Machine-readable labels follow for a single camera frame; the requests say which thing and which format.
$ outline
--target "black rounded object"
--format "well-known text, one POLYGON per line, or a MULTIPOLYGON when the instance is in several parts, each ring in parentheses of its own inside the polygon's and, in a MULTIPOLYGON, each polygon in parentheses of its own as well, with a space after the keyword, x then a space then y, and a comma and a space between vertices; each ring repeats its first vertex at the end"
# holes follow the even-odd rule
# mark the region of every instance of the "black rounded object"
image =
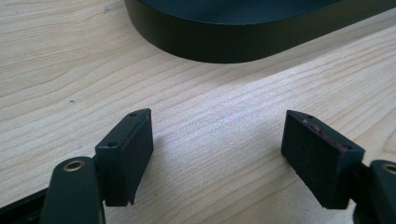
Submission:
POLYGON ((258 60, 396 7, 396 0, 125 0, 136 30, 176 56, 258 60))

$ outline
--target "black plastic part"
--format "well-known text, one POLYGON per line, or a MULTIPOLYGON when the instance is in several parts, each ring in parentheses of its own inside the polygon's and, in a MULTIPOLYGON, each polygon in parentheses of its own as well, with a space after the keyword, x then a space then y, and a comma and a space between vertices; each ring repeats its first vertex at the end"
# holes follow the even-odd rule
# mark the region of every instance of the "black plastic part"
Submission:
POLYGON ((373 161, 369 190, 379 222, 396 223, 396 163, 373 161))
POLYGON ((46 193, 47 189, 42 189, 39 192, 1 208, 0 223, 38 223, 46 193))
POLYGON ((350 177, 364 149, 320 120, 289 110, 281 151, 323 207, 347 208, 350 177))
POLYGON ((106 223, 93 159, 75 157, 55 167, 40 223, 106 223))
POLYGON ((396 0, 125 0, 136 30, 179 57, 258 60, 396 7, 396 0))
POLYGON ((127 115, 96 146, 94 157, 107 206, 134 204, 134 196, 153 151, 151 111, 127 115))

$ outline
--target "hole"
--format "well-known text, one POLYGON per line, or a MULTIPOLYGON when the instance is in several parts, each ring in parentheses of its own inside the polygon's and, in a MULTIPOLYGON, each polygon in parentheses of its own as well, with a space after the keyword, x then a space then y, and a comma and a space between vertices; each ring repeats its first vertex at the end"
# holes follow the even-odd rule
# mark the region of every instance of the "hole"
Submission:
POLYGON ((115 143, 115 142, 107 143, 107 146, 108 147, 116 147, 117 143, 115 143))
POLYGON ((79 170, 79 168, 83 167, 84 165, 85 165, 84 161, 70 161, 64 166, 64 170, 66 172, 73 172, 79 170))
POLYGON ((383 164, 382 168, 388 172, 390 172, 391 174, 396 175, 396 166, 393 164, 383 164))

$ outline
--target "wood grain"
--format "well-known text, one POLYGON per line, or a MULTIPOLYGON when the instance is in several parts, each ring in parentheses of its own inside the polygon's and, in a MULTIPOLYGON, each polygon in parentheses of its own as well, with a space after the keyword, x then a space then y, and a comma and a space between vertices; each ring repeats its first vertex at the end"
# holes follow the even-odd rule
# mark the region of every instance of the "wood grain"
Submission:
POLYGON ((0 206, 61 161, 92 156, 123 116, 152 109, 155 151, 135 205, 107 223, 352 223, 280 155, 287 109, 396 161, 396 10, 252 63, 150 45, 122 1, 0 2, 0 206))

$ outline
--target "wooden table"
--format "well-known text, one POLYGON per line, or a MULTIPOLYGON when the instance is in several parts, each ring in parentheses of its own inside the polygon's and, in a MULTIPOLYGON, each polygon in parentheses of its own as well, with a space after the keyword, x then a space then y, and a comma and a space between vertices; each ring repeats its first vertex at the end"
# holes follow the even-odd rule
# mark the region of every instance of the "wooden table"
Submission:
POLYGON ((396 161, 396 10, 252 63, 181 59, 148 43, 121 0, 0 2, 0 206, 127 113, 152 109, 134 206, 108 223, 351 223, 320 207, 280 154, 287 109, 396 161))

